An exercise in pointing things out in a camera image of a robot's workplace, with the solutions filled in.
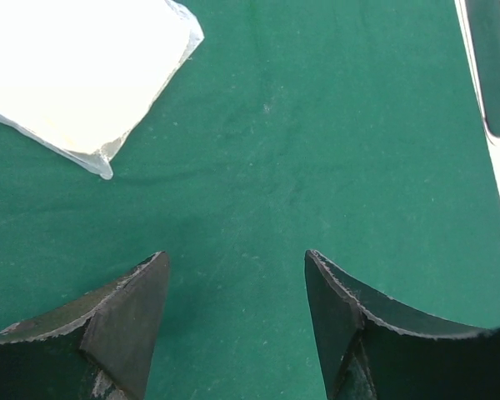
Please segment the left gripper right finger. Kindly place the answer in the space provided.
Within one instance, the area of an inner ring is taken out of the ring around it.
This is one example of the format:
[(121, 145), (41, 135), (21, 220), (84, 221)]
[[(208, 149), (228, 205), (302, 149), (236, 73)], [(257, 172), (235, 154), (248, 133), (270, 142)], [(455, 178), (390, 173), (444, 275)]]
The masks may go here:
[(328, 399), (500, 399), (500, 327), (409, 307), (315, 250), (305, 280)]

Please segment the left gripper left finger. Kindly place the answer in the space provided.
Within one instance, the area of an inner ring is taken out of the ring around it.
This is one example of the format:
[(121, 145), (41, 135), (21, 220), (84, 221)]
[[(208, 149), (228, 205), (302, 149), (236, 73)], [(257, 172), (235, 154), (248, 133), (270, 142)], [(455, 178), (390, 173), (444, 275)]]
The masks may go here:
[(120, 278), (0, 332), (0, 399), (143, 399), (168, 293), (156, 252)]

